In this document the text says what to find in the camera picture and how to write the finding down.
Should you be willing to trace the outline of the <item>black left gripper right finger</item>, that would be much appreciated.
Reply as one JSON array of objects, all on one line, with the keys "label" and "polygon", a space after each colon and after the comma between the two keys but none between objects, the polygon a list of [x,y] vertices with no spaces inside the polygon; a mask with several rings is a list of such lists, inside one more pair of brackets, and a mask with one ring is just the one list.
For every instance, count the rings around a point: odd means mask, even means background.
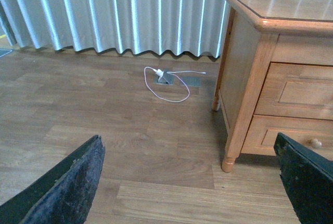
[{"label": "black left gripper right finger", "polygon": [[283,133],[274,144],[280,178],[301,223],[332,223],[332,161]]}]

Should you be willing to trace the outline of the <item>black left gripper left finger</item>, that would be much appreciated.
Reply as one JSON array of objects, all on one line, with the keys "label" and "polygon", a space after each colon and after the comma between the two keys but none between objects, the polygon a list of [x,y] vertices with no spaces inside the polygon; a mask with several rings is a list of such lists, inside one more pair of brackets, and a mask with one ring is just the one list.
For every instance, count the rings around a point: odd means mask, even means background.
[{"label": "black left gripper left finger", "polygon": [[85,223],[105,157],[95,135],[1,205],[1,223]]}]

